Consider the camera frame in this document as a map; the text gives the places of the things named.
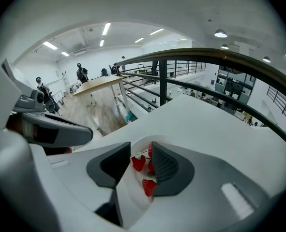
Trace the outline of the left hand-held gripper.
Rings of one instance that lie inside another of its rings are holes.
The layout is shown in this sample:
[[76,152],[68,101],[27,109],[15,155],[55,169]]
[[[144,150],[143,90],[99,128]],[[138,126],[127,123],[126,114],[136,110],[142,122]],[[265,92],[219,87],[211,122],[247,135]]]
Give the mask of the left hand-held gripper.
[[93,131],[45,111],[43,92],[34,89],[20,70],[7,59],[1,64],[10,80],[20,91],[13,108],[12,130],[28,142],[47,148],[85,145],[93,139]]

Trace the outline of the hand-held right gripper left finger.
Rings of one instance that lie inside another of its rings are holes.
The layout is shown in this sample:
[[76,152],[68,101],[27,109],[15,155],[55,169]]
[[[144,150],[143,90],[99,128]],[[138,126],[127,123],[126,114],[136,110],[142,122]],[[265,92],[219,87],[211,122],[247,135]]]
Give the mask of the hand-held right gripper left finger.
[[123,227],[116,187],[130,163],[130,142],[53,156],[30,147],[59,227]]

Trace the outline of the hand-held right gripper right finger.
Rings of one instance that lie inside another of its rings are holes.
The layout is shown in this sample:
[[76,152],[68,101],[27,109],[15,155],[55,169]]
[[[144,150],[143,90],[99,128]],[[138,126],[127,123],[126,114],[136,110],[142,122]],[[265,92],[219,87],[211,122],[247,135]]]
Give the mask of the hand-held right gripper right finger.
[[216,232],[237,226],[269,201],[267,193],[226,161],[152,143],[156,186],[146,196],[143,174],[122,179],[123,228],[132,232]]

